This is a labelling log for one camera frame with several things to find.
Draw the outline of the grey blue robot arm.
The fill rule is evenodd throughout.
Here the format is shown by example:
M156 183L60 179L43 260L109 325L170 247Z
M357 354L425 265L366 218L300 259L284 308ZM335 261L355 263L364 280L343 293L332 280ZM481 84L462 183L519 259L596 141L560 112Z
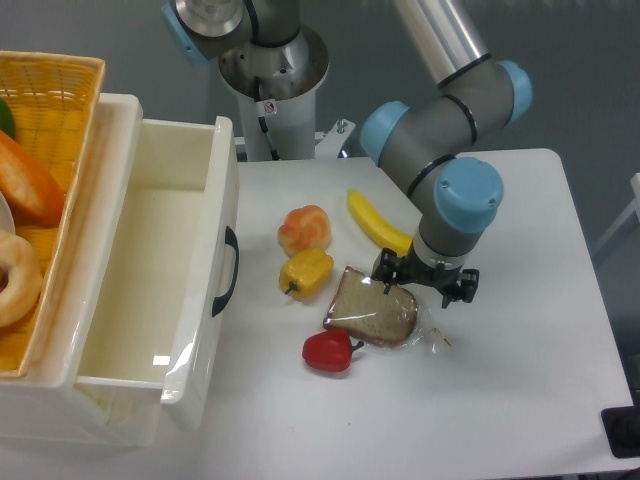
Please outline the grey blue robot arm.
M503 183L464 151L524 114L532 85L517 64L492 58L459 2L395 7L439 96L421 110L386 103L362 125L366 154L421 213L409 248L384 248L373 276L431 287L444 304L468 303L479 274L465 262L497 214ZM191 62L217 61L238 100L249 160L319 157L315 92L328 53L301 22L298 2L170 1L162 13Z

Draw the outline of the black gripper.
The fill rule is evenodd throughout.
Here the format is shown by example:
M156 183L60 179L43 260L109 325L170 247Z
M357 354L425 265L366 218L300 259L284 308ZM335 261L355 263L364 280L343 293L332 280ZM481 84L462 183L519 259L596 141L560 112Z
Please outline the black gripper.
M479 285L477 269L448 268L443 261L430 266L422 261L413 247L404 256L383 248L374 262L371 278L385 284L384 294L388 294L393 285L419 284L431 287L441 294L443 309L451 302L471 303Z

